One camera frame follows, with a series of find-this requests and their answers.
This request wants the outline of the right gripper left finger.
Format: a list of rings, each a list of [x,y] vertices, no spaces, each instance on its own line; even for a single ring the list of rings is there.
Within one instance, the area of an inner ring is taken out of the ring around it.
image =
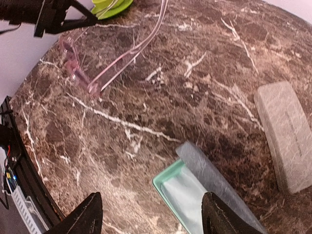
[[[100,234],[102,220],[101,194],[91,193],[61,223],[45,234]]]

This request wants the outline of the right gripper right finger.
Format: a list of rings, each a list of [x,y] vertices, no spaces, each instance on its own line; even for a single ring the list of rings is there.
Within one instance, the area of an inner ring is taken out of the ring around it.
[[[201,205],[204,234],[259,234],[215,193],[206,192]]]

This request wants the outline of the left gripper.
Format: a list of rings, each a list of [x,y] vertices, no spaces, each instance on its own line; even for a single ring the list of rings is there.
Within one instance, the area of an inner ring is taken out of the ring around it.
[[[93,26],[97,17],[78,0],[1,0],[0,19],[10,25],[35,26],[34,36]]]

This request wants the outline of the brown sunglasses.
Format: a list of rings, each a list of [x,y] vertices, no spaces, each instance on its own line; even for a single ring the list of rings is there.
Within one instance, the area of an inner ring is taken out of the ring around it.
[[[82,53],[82,50],[75,45],[75,41],[78,39],[78,34],[68,34],[67,36],[61,37],[58,42],[60,47],[64,50],[66,57],[65,66],[71,75],[71,78],[76,83],[82,85],[90,94],[102,92],[104,88],[106,88],[127,66],[129,66],[129,64],[137,58],[142,50],[144,50],[155,37],[161,27],[167,5],[167,0],[163,0],[161,2],[157,23],[146,39],[121,54],[115,60],[113,60],[111,56],[107,56],[111,63],[108,64],[106,62],[105,64],[107,66],[93,78],[89,77],[82,70],[82,61],[79,60],[79,54]]]

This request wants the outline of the dark grey glasses case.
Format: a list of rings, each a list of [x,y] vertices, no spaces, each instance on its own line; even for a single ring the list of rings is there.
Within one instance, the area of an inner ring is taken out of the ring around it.
[[[186,167],[206,189],[206,192],[215,193],[241,219],[260,231],[260,233],[265,234],[267,232],[235,189],[196,145],[186,141],[178,146],[175,151],[179,159],[153,178],[153,186],[178,220],[179,215],[175,213],[172,205],[166,198],[162,186],[164,182],[179,173],[182,167]],[[180,220],[179,222],[189,233],[183,222]]]

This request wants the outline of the blue cleaning cloth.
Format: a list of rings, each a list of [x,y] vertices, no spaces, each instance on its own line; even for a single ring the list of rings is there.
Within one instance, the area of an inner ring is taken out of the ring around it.
[[[162,190],[188,232],[202,234],[201,204],[206,189],[192,172],[182,167],[179,173],[164,182]]]

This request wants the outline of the light grey glasses case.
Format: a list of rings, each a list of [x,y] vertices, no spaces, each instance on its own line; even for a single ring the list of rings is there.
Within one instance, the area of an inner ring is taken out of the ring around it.
[[[287,81],[260,86],[254,102],[264,128],[278,188],[295,194],[312,185],[312,132]]]

